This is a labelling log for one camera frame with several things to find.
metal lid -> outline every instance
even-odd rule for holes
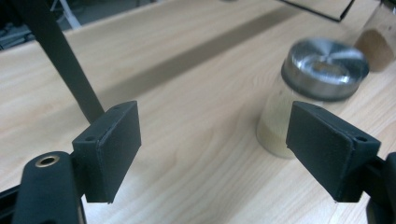
[[[368,73],[368,63],[360,51],[325,38],[294,44],[281,72],[292,89],[320,101],[346,99]]]

light wood surface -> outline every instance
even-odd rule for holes
[[[356,1],[337,24],[277,1],[175,0],[68,32],[105,109],[137,100],[143,141],[115,202],[85,205],[89,223],[366,223],[368,196],[335,203],[255,128],[290,46],[352,44],[375,6]],[[340,114],[382,142],[382,158],[396,149],[395,72],[370,74]],[[71,152],[89,124],[37,43],[0,52],[0,83],[5,190],[35,156]]]

black pole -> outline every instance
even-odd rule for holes
[[[49,7],[43,0],[11,1],[76,98],[88,122],[93,123],[105,111]]]

brown contents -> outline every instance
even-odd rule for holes
[[[395,57],[387,40],[374,29],[363,32],[355,48],[364,54],[373,72],[384,70]]]

cylindrical container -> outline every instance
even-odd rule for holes
[[[355,43],[373,72],[381,72],[395,60],[396,0],[382,0]]]
[[[258,141],[276,156],[294,158],[286,146],[292,102],[304,101],[337,113],[368,72],[357,49],[324,38],[296,43],[265,103],[257,126]]]

